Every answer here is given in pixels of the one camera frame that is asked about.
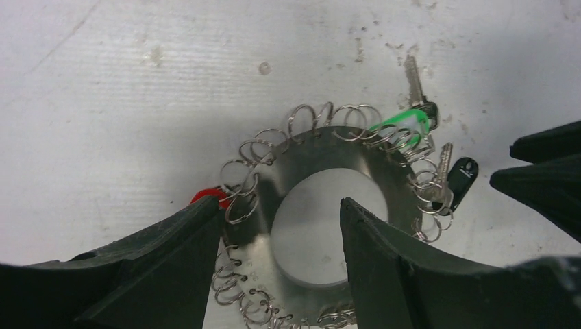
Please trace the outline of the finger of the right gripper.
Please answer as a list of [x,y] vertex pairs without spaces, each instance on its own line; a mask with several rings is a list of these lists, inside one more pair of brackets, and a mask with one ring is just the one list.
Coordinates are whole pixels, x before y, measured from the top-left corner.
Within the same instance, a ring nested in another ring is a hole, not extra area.
[[489,184],[580,241],[580,154],[502,169]]
[[531,164],[580,153],[580,121],[518,138],[510,146],[510,157]]

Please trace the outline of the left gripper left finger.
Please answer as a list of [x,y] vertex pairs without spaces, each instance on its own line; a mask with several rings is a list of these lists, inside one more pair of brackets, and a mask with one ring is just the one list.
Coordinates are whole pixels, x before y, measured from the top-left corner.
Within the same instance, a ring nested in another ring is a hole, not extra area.
[[203,197],[68,261],[1,266],[2,328],[201,328],[223,211]]

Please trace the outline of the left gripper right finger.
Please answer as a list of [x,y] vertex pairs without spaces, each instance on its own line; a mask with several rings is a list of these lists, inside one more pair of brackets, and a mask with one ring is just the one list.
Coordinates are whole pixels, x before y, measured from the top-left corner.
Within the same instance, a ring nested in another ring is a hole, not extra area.
[[351,198],[340,225],[359,328],[579,328],[580,258],[494,267],[439,250]]

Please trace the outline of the black tagged key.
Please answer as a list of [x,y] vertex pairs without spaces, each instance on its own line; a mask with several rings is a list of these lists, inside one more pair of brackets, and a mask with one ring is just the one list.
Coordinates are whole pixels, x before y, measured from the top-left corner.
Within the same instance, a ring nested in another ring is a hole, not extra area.
[[470,157],[461,157],[450,165],[452,150],[452,143],[443,145],[435,181],[436,187],[442,186],[443,190],[433,197],[432,207],[442,216],[455,212],[479,174],[478,163]]

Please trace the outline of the metal key organizer disc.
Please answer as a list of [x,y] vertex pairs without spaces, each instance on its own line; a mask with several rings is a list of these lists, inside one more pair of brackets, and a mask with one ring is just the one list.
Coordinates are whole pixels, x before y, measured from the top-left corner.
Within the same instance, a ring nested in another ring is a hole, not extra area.
[[340,202],[360,197],[422,241],[423,218],[448,206],[446,171],[430,156],[438,108],[418,101],[389,119],[367,104],[302,104],[286,127],[259,131],[220,170],[223,250],[217,304],[248,328],[352,328]]

